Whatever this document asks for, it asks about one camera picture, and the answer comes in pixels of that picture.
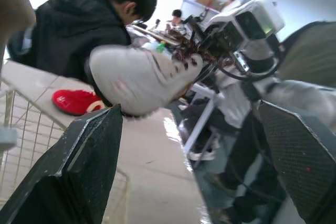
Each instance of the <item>metal grid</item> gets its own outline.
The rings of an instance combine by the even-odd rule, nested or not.
[[[64,132],[22,93],[5,83],[0,91],[0,123],[17,130],[17,145],[0,153],[0,210],[36,161]],[[129,178],[117,169],[103,223],[127,222]]]

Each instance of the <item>cable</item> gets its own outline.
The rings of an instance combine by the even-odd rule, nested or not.
[[[247,76],[247,77],[237,76],[237,75],[235,75],[235,74],[233,74],[233,73],[230,73],[230,72],[226,71],[224,68],[220,67],[220,66],[221,66],[221,61],[222,61],[222,59],[221,59],[221,61],[220,61],[219,64],[218,64],[218,69],[219,69],[221,72],[223,72],[224,74],[226,74],[227,76],[229,76],[229,77],[231,77],[231,78],[233,78],[233,79],[239,80],[239,81],[252,81],[252,82],[254,82],[254,81],[260,81],[260,80],[263,80],[263,79],[266,79],[266,78],[272,76],[272,75],[278,70],[278,67],[279,67],[279,66],[281,65],[281,63],[282,63],[282,60],[281,60],[281,59],[284,58],[284,57],[283,57],[284,52],[283,52],[283,51],[280,51],[279,54],[280,54],[280,55],[279,55],[279,57],[278,57],[279,60],[278,60],[277,64],[273,67],[273,69],[271,69],[268,73],[266,73],[266,74],[264,74],[264,75],[262,75],[262,76],[256,76],[256,77],[254,77],[254,76]]]
[[[261,154],[262,158],[270,165],[274,166],[273,162],[270,160],[269,157],[267,157],[265,154],[264,154],[264,151],[263,149],[261,148],[260,146],[260,143],[258,141],[258,135],[257,135],[257,132],[256,132],[256,128],[255,128],[255,123],[254,123],[254,120],[252,120],[251,122],[252,124],[252,138],[253,138],[253,141],[254,143],[256,144],[256,147],[257,149],[259,150],[259,153]]]
[[[229,158],[229,153],[228,153],[228,151],[227,151],[228,148],[227,148],[227,143],[226,143],[225,138],[224,138],[224,144],[225,144],[225,146],[224,146],[225,155]],[[278,203],[282,203],[282,202],[283,202],[283,200],[281,200],[281,199],[278,199],[278,198],[273,197],[273,196],[271,196],[271,195],[264,194],[263,192],[260,192],[260,191],[253,190],[250,186],[246,185],[245,182],[244,182],[244,180],[238,175],[237,170],[236,170],[236,167],[234,166],[234,164],[231,163],[231,162],[228,162],[228,163],[229,163],[229,165],[230,165],[231,170],[232,170],[233,173],[235,174],[236,179],[237,179],[237,180],[240,182],[240,184],[242,184],[247,190],[249,190],[250,192],[252,192],[252,193],[254,193],[254,194],[256,194],[256,195],[258,195],[258,196],[260,196],[260,197],[262,197],[262,198],[269,199],[269,200],[273,200],[273,201],[276,201],[276,202],[278,202]]]

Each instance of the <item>jacket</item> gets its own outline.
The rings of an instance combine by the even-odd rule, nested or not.
[[[109,0],[49,0],[36,10],[32,46],[13,60],[59,76],[88,83],[85,62],[102,45],[131,44],[122,20]],[[25,40],[21,42],[26,49]]]

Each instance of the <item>table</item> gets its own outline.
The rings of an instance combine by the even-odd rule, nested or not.
[[[194,84],[192,87],[192,91],[196,92],[196,95],[200,95],[204,98],[209,98],[209,101],[201,115],[198,119],[192,133],[190,134],[187,142],[184,145],[183,151],[184,154],[187,155],[191,148],[196,143],[198,136],[200,135],[202,129],[204,128],[206,122],[208,121],[211,113],[217,107],[218,104],[224,101],[225,97],[222,93],[216,94],[214,90],[211,90],[208,87],[202,86],[198,83]]]
[[[76,80],[11,61],[3,66],[2,75],[65,127],[75,117],[58,111],[51,95],[58,89],[91,90]],[[185,162],[170,110],[160,109],[139,121],[124,120],[118,166],[131,182],[129,223],[200,223],[199,209],[204,202]]]

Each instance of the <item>hood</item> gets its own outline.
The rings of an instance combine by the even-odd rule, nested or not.
[[[49,0],[39,10],[51,18],[55,32],[63,37],[100,27],[124,27],[109,0]]]

